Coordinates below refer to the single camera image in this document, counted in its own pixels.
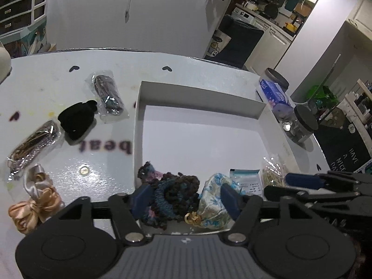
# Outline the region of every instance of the black trash bin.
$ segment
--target black trash bin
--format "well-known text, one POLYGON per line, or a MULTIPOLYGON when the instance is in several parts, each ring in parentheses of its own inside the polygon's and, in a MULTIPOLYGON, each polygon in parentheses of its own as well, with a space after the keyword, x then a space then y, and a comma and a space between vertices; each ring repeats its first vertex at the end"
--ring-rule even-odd
POLYGON ((254 47, 261 39, 264 31, 251 24, 224 15, 218 28, 227 34, 231 40, 215 57, 206 56, 206 60, 243 68, 254 47))

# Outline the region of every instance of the black lid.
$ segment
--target black lid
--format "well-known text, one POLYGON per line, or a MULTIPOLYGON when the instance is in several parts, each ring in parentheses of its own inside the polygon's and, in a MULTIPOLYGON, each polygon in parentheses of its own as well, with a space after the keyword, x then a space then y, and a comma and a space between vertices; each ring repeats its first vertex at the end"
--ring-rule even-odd
POLYGON ((265 74, 274 82, 278 83, 283 91, 287 91, 289 87, 289 82, 277 71, 272 68, 266 68, 265 74))
POLYGON ((298 121, 311 133, 318 130, 318 122, 315 116, 305 106, 298 105, 294 108, 298 121))

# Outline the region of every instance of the white cardboard box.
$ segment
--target white cardboard box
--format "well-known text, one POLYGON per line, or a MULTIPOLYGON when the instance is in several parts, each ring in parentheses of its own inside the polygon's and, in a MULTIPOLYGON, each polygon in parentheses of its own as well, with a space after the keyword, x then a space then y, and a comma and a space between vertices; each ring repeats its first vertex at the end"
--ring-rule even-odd
POLYGON ((168 83, 141 83, 134 130, 135 187, 138 169, 150 161, 162 173, 195 175, 199 191, 215 173, 261 169, 278 154, 290 172, 296 159, 274 115, 262 102, 168 83))

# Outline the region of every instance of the white lamp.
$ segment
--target white lamp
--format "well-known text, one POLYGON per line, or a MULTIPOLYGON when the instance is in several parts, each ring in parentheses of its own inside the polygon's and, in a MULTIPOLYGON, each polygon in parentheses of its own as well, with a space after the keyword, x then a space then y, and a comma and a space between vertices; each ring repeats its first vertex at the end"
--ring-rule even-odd
POLYGON ((0 83, 10 74, 12 70, 12 60, 8 51, 0 42, 0 83))

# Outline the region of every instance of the crochet scrunchie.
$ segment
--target crochet scrunchie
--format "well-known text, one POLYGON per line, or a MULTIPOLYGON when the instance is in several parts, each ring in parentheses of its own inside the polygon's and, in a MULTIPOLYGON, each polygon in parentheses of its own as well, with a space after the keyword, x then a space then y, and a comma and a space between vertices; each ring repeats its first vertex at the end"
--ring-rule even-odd
POLYGON ((199 206, 199 180, 196 176, 182 173, 163 174, 161 180, 156 179, 159 172, 147 162, 138 172, 138 177, 154 188, 150 205, 146 208, 141 221, 154 228, 167 228, 167 221, 184 221, 185 215, 196 211, 199 206))

